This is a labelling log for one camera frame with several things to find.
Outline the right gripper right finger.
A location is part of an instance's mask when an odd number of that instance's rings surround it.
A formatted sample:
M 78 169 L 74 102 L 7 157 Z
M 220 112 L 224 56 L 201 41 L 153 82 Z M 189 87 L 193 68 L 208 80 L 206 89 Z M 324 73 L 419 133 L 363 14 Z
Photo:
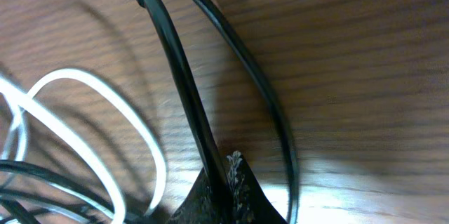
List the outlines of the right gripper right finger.
M 227 156 L 227 163 L 234 223 L 286 224 L 286 220 L 264 195 L 244 156 L 239 151 L 234 151 Z

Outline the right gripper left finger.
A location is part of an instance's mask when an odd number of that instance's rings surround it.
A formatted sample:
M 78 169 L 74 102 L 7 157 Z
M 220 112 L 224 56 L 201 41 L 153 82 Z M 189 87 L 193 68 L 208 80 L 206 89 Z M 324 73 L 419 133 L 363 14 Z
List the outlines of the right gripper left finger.
M 201 169 L 186 199 L 167 224 L 220 224 L 223 223 L 222 210 L 213 202 L 204 169 Z

